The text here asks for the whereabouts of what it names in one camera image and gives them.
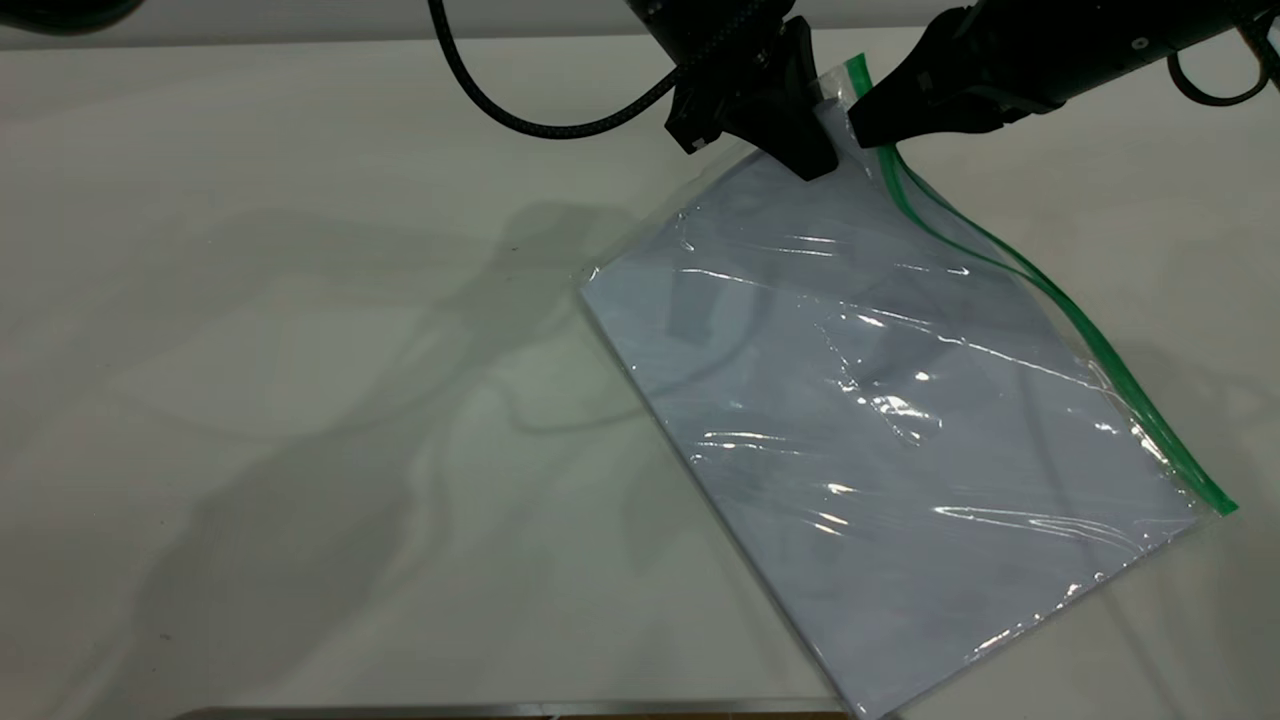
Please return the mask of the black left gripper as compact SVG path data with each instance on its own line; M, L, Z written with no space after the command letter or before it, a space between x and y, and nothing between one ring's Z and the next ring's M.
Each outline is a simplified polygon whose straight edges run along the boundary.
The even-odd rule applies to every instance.
M726 102L751 79L745 91L748 142L803 181L838 165L815 113L823 95L812 28L803 18L785 22L794 6L794 1L640 3L645 29L676 64L666 129L685 152L721 137Z

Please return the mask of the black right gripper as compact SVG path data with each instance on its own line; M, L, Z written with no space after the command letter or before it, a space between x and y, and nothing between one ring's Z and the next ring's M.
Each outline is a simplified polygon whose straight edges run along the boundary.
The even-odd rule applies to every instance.
M984 135L1060 109L1071 87L1074 1L978 1L937 15L908 56L849 110L861 147Z

